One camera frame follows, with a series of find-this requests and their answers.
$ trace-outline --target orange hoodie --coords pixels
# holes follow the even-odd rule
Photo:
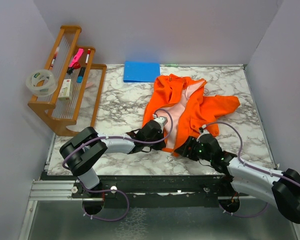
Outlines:
[[[154,82],[154,93],[145,108],[143,125],[154,119],[157,109],[164,108],[172,116],[173,130],[165,140],[165,152],[173,152],[185,143],[189,136],[198,137],[202,125],[215,122],[219,117],[233,113],[240,106],[236,96],[204,96],[207,81],[192,80],[189,76],[159,76]],[[166,132],[171,128],[171,121],[165,112],[158,111],[158,117],[168,118],[164,126]],[[219,135],[217,124],[207,127],[214,136]]]

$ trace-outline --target orange jacket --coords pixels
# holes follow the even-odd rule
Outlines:
[[[153,114],[157,109],[164,108],[172,116],[173,130],[165,140],[165,152],[173,152],[185,143],[189,136],[198,137],[202,125],[215,122],[219,117],[233,113],[240,106],[236,96],[204,96],[204,86],[207,81],[192,80],[189,76],[178,77],[159,76],[154,82],[154,93],[145,108],[143,125],[154,119]],[[169,132],[171,121],[163,111],[157,112],[158,116],[168,118],[164,129]],[[217,124],[207,127],[215,137],[219,135]]]

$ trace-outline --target roll of tape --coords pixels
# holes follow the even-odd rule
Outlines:
[[[43,85],[37,86],[37,84],[41,81],[44,81]],[[37,70],[31,73],[31,75],[26,79],[25,85],[38,97],[51,95],[58,86],[53,73],[46,69]]]

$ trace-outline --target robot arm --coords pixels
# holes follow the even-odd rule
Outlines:
[[[166,117],[157,117],[137,132],[121,136],[98,134],[93,127],[87,127],[60,148],[63,165],[66,163],[67,169],[91,190],[100,182],[92,167],[103,154],[134,154],[144,152],[145,147],[161,150],[166,147],[163,140],[166,123]],[[194,161],[210,161],[216,171],[228,176],[231,191],[264,200],[277,207],[284,217],[300,224],[300,187],[286,180],[300,185],[300,175],[295,170],[280,171],[246,163],[240,156],[223,151],[211,134],[189,136],[175,152]]]

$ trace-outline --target small white box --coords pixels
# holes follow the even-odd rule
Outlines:
[[[71,79],[65,79],[63,80],[58,99],[61,101],[64,100],[71,100],[72,97],[72,80]]]

